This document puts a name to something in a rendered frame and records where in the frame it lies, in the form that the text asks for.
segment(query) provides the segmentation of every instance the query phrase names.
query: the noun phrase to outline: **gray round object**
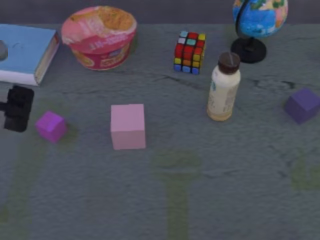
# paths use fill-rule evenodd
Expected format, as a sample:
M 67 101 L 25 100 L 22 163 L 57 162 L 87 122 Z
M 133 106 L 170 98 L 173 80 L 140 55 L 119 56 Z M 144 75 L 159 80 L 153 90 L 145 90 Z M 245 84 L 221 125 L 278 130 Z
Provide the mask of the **gray round object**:
M 0 40 L 0 61 L 5 60 L 8 57 L 8 48 L 4 41 Z

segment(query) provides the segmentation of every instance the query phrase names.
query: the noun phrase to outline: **gray table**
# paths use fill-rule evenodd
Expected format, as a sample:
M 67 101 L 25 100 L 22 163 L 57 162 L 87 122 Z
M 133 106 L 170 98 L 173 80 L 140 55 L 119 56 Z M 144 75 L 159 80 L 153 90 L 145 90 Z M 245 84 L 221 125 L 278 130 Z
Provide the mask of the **gray table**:
M 173 71 L 182 29 L 207 33 L 199 76 Z M 141 25 L 135 53 L 108 72 L 62 46 L 29 129 L 0 130 L 0 239 L 319 239 L 320 116 L 299 126 L 282 106 L 302 87 L 320 94 L 320 25 L 268 38 L 218 123 L 206 115 L 211 72 L 235 37 L 231 25 Z M 114 151 L 110 105 L 132 103 L 145 104 L 147 149 Z M 34 128 L 47 110 L 69 125 L 58 144 Z

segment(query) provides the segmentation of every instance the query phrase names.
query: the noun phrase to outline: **magenta cube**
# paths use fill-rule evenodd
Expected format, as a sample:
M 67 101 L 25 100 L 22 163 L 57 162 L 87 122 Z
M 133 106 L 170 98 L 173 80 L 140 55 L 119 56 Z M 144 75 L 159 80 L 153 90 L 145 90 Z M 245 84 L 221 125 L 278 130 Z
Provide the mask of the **magenta cube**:
M 67 132 L 67 125 L 63 117 L 47 111 L 35 124 L 38 133 L 52 143 L 57 143 Z
M 145 149 L 144 105 L 112 105 L 110 131 L 114 150 Z
M 287 100 L 284 110 L 296 123 L 302 124 L 313 118 L 320 110 L 320 97 L 308 88 L 302 88 Z

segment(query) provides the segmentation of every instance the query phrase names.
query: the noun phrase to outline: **black globe base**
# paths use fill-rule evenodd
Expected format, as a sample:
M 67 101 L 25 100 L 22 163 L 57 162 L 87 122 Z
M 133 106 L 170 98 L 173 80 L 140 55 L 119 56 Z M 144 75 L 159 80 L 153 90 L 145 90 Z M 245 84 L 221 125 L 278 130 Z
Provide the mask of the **black globe base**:
M 231 46 L 231 52 L 238 54 L 241 62 L 255 64 L 265 59 L 267 55 L 266 45 L 255 38 L 238 38 Z

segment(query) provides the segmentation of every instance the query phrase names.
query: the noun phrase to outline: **blue book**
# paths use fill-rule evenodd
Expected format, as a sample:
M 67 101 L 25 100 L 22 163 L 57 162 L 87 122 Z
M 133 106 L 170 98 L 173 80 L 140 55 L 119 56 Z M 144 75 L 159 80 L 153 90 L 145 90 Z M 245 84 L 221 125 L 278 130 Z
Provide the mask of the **blue book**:
M 0 57 L 0 81 L 39 86 L 60 45 L 57 31 L 0 24 L 0 40 L 7 50 Z

